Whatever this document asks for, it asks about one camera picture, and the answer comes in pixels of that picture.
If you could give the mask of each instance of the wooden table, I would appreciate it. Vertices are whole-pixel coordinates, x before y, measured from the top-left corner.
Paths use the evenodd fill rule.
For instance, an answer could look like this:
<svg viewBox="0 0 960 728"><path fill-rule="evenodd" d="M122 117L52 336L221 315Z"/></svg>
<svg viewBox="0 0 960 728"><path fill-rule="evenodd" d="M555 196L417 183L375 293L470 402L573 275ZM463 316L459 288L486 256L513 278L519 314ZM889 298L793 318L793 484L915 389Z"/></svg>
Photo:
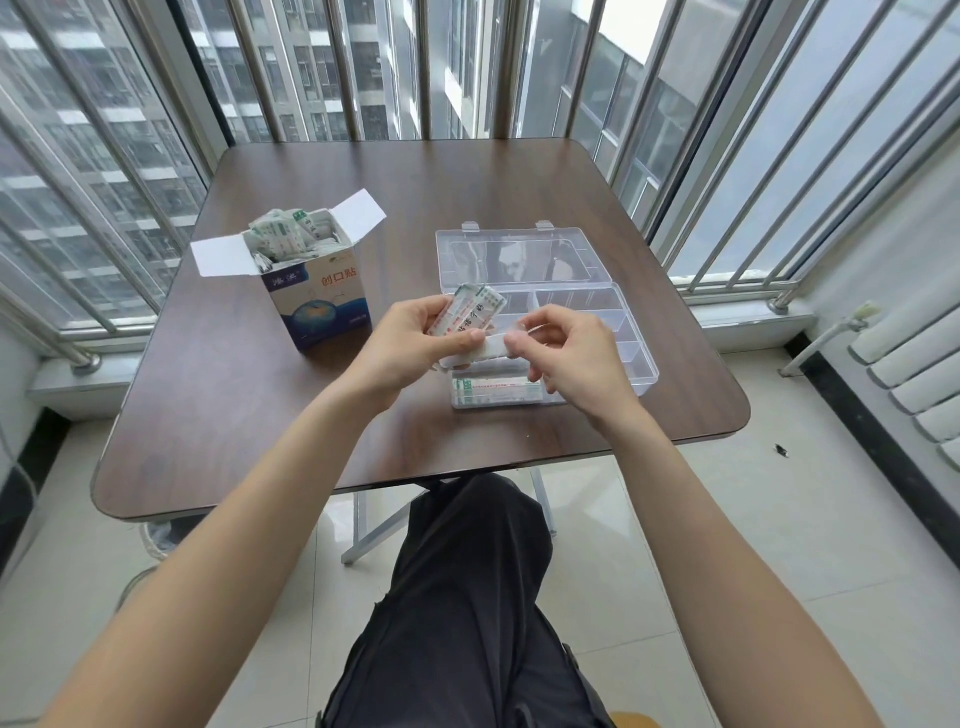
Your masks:
<svg viewBox="0 0 960 728"><path fill-rule="evenodd" d="M660 367L643 403L674 442L725 437L750 404L580 144L563 139L250 144L220 162L195 239L272 207L334 206L366 187L387 219L358 246L376 322L439 292L437 230L581 228L619 283ZM236 486L367 337L297 352L262 281L201 278L184 257L93 483L130 521L202 513ZM573 407L456 411L432 372L376 418L341 491L498 471L609 451Z"/></svg>

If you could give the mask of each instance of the dark floor trim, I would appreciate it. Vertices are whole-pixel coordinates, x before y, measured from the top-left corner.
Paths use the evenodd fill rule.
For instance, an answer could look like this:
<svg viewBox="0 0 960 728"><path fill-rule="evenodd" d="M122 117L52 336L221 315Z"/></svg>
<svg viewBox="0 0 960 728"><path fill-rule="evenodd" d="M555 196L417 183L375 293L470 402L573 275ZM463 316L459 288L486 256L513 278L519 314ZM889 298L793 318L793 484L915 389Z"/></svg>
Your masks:
<svg viewBox="0 0 960 728"><path fill-rule="evenodd" d="M791 356L796 356L809 343L806 335L800 334L784 348ZM803 364L803 370L860 447L866 450L940 548L960 569L960 516L822 354L810 357Z"/></svg>
<svg viewBox="0 0 960 728"><path fill-rule="evenodd" d="M34 431L17 462L23 466L39 490L43 489L69 431L70 421L52 409L44 409L36 420ZM11 468L3 490L0 490L0 574L3 574L16 547L16 540L33 510L34 500L30 496L30 486L18 470Z"/></svg>

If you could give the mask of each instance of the metal table frame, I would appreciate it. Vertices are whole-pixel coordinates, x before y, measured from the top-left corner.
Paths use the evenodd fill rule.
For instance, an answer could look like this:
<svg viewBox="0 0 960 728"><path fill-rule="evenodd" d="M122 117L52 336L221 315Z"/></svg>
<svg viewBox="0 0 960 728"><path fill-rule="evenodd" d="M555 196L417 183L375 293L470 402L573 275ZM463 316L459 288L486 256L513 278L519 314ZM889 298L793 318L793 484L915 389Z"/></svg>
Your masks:
<svg viewBox="0 0 960 728"><path fill-rule="evenodd" d="M540 468L530 468L530 476L534 481L534 495L537 497L537 503L543 509L543 517L546 520L546 526L550 530L550 536L557 536L557 525L553 520L553 510L550 508L550 500L546 494L546 488L543 485L543 475ZM421 488L429 490L425 484L416 482ZM390 518L375 526L372 530L367 530L367 491L358 491L353 494L353 546L344 551L340 561L345 566L355 564L364 554L373 551L384 541L389 539L407 524L410 519L410 503L407 503Z"/></svg>

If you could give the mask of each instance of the hand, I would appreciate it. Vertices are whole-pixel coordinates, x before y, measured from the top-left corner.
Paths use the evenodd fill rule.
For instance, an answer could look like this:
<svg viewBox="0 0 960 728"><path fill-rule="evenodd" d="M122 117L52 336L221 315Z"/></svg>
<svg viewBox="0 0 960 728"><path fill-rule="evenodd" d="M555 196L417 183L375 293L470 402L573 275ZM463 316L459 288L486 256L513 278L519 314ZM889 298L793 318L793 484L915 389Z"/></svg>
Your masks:
<svg viewBox="0 0 960 728"><path fill-rule="evenodd" d="M428 296L394 303L341 380L373 395L379 408L385 410L396 401L401 389L420 379L445 356L477 349L486 338L478 328L447 336L424 333L450 298Z"/></svg>
<svg viewBox="0 0 960 728"><path fill-rule="evenodd" d="M613 332L596 316L550 304L518 322L526 331L508 331L504 343L512 358L530 362L528 378L550 394L583 411L595 426L639 407L620 361Z"/></svg>

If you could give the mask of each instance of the tiled floor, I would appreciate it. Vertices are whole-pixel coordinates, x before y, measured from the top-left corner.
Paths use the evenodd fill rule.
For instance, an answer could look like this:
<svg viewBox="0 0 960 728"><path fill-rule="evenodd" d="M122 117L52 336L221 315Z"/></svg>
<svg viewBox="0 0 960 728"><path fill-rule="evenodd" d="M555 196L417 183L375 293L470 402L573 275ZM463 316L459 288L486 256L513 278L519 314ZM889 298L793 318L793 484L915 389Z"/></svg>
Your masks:
<svg viewBox="0 0 960 728"><path fill-rule="evenodd" d="M760 555L804 601L889 726L960 715L960 574L779 352L727 358L750 425L684 455ZM90 504L109 425L76 426L43 494L40 535L0 594L0 722L36 716L150 565L133 526ZM789 457L775 453L783 446ZM664 728L714 726L611 458L543 469L560 534L540 605L611 710ZM528 473L513 473L532 492ZM371 522L419 489L372 494ZM351 497L330 501L276 612L211 725L307 728L340 675L402 540L356 566Z"/></svg>

